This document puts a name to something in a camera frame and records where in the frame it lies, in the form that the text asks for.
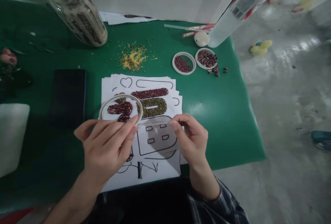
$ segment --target bottle label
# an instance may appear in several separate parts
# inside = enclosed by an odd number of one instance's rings
[[[246,20],[253,12],[260,0],[234,0],[230,11],[238,20]]]

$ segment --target right hand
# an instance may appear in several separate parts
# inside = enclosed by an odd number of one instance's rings
[[[136,115],[127,123],[89,120],[74,131],[83,142],[85,151],[82,176],[99,192],[130,156],[132,141],[138,130],[134,126],[137,119]]]
[[[177,135],[180,152],[190,166],[205,165],[208,131],[188,113],[176,115],[170,125]]]

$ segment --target person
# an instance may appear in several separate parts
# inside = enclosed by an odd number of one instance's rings
[[[139,128],[134,126],[137,119],[134,116],[127,123],[88,120],[74,131],[83,143],[84,169],[44,224],[249,223],[245,211],[208,164],[207,130],[187,113],[176,115],[170,125],[189,164],[189,179],[99,194],[129,157]]]

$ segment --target green table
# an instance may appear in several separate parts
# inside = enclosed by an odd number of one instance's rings
[[[20,32],[54,32],[58,39],[67,39],[68,31],[48,7],[39,4],[0,0],[2,14],[0,28]],[[72,186],[83,168],[83,148],[73,136],[73,130],[58,132],[48,124],[48,110],[56,69],[86,69],[88,71],[86,113],[97,118],[101,101],[101,79],[112,73],[145,77],[169,76],[177,80],[176,89],[183,96],[183,112],[194,116],[209,132],[206,151],[213,170],[265,159],[265,153],[245,82],[228,38],[213,49],[219,66],[228,73],[220,77],[207,74],[197,67],[189,76],[179,75],[171,66],[172,57],[180,51],[192,55],[199,49],[192,38],[181,37],[183,31],[164,28],[170,21],[107,26],[108,39],[101,48],[80,44],[70,34],[67,53],[37,52],[17,55],[19,64],[34,78],[34,85],[19,90],[8,103],[30,105],[28,126],[24,138],[20,164],[16,171],[0,178],[0,213],[58,201]],[[120,43],[145,45],[150,58],[139,72],[117,67],[122,47]],[[182,167],[182,174],[187,172]]]

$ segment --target yellow toy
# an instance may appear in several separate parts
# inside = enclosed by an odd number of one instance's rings
[[[254,46],[251,46],[249,52],[255,56],[265,55],[268,52],[268,48],[271,47],[272,40],[265,40],[264,42],[257,42]]]

